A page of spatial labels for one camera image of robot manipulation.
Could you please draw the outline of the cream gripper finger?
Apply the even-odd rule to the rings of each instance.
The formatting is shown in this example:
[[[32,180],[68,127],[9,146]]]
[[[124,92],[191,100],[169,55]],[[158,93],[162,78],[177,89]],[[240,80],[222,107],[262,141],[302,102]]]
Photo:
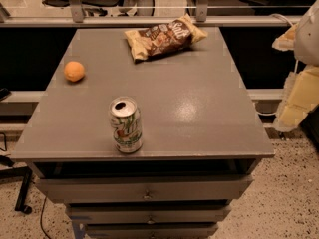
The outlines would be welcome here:
[[[280,132],[290,132],[319,106],[319,68],[307,65],[296,74],[290,72],[278,106],[273,127]]]
[[[292,25],[284,34],[274,40],[272,47],[283,52],[293,51],[297,27],[297,24]]]

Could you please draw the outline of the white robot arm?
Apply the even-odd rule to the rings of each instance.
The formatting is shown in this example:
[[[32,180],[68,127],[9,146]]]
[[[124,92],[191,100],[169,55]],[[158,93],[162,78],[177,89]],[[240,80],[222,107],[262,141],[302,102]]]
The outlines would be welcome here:
[[[284,83],[274,128],[280,132],[296,129],[319,105],[319,1],[316,1],[301,20],[276,38],[272,47],[292,51],[295,69]]]

